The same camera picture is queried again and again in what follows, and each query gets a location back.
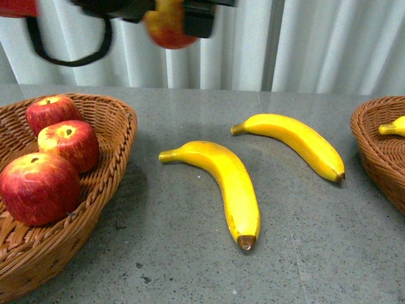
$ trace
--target brown basket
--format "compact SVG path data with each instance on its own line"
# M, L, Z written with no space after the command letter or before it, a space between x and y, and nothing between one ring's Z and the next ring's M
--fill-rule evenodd
M57 223L24 225L13 219L0 200L0 303L34 290L63 269L89 237L127 166L137 130L133 109L109 96L65 95L95 129L100 160L95 169L81 175L80 206ZM0 172L11 160L38 151L24 117L35 99L0 108Z
M405 137L380 135L378 127L405 115L405 96L372 99L352 114L364 169L389 201L405 215Z

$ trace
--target banana stem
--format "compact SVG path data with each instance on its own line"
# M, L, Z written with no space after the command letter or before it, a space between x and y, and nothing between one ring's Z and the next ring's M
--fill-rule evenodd
M392 123L386 123L378 127L378 132L382 135L395 134L396 128Z
M159 154L159 161L161 161L162 163L172 162L173 160L176 160L176 157L177 149L162 151Z
M245 132L245 124L240 123L238 125L234 125L232 128L230 128L230 132L232 135L239 135Z

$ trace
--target black strap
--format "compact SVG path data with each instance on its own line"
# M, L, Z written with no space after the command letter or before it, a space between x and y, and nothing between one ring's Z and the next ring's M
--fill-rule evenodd
M26 17L25 21L27 24L28 32L30 34L34 50L40 57L44 58L45 60L51 63L54 63L55 65L63 65L65 67L82 67L84 65L88 65L89 63L93 63L103 58L104 56L107 55L109 51L111 41L113 40L113 29L109 18L103 17L102 19L104 20L106 27L104 29L104 38L100 45L99 50L86 57L74 61L63 61L50 57L45 52L44 45L42 44L41 31L39 30L37 18Z

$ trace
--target fake fruit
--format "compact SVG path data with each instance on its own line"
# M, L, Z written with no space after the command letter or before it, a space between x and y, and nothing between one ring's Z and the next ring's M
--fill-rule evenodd
M224 146L209 141L191 141L159 154L163 163L183 161L207 170L216 179L223 196L225 217L234 241L250 250L260 232L260 213L250 176L241 160Z
M345 166L335 148L306 124L279 114L257 114L231 128L233 135L270 136L295 150L320 176L333 182L345 180Z
M183 32L183 0L156 0L156 11L143 18L151 39L165 49L182 49L198 38Z
M80 204L76 169L59 155L31 153L10 162L0 175L7 211L26 225L61 220Z
M76 104L68 96L58 94L34 101L25 111L25 119L35 136L48 125L64 120L83 120Z
M391 123L384 123L378 127L381 135L395 134L405 136L405 116L398 117Z
M38 134L40 152L63 156L84 173L99 161L99 141L93 127L82 120L67 120L42 129Z

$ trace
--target basket rim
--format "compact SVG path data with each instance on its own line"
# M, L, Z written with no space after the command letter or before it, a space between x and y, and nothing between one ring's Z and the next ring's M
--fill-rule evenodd
M116 99L114 97L107 96L107 95L101 95L101 94L83 94L83 93L77 93L77 92L66 92L66 93L58 93L58 94L66 95L66 96L72 98L74 101L80 101L80 100L81 101L95 101L98 99L105 99L105 100L108 100L108 102L113 102L116 106L121 108L121 110L126 113L126 117L128 117L128 125L131 126L131 128L133 128L133 133L134 133L134 137L127 136L124 138L124 142L122 142L122 144L124 144L124 145L122 145L122 146L125 146L126 144L128 144L129 150L131 150L131 147L134 143L135 134L137 131L137 115L136 115L134 109L132 109L128 104L126 104L123 101L120 101L119 99ZM50 96L50 95L37 96L34 98L28 98L28 99L17 101L17 102L11 103L11 104L7 104L5 106L0 107L0 113L2 113L3 111L13 110L14 108L17 108L19 106L27 106L30 103L33 103L38 98L46 97L46 96ZM114 155L114 157L110 161L110 165L112 163L116 164L117 158L119 158L119 156ZM49 226L49 227L51 227L51 230L56 229L58 231L55 231L55 232L51 233L51 235L49 235L48 237L45 237L46 234L49 232L49 231L47 231L46 233L43 233L39 237L37 237L37 239L31 240L25 244L22 244L21 246L29 247L29 249L27 251L24 250L22 252L19 252L17 255L11 256L11 257L9 255L13 253L12 251L3 255L0 259L0 277L2 275L4 275L5 273L17 268L18 264L20 262L22 262L24 259L26 259L28 256L37 255L40 253L40 251L43 251L47 247L57 246L58 244L63 242L64 238L62 236L66 236L66 235L74 236L75 233L79 231L80 227L84 226L89 220L94 219L95 217L98 218L99 213L103 209L103 206L109 201L109 199L111 198L111 196L114 194L115 191L112 191L113 193L111 193L111 195L108 195L106 199L101 200L98 203L89 203L89 200L90 199L94 200L94 197L98 197L101 193L103 193L103 188L107 188L107 187L105 187L105 185L109 181L111 174L113 174L113 173L109 170L108 178L106 178L104 176L103 180L98 185L96 185L91 192L89 192L87 194L86 199L83 200L80 203L80 205L77 207L77 210L79 210L79 209L83 210L83 211L80 210L80 212L82 212L81 216L69 215L69 216L61 219L58 222L52 223Z

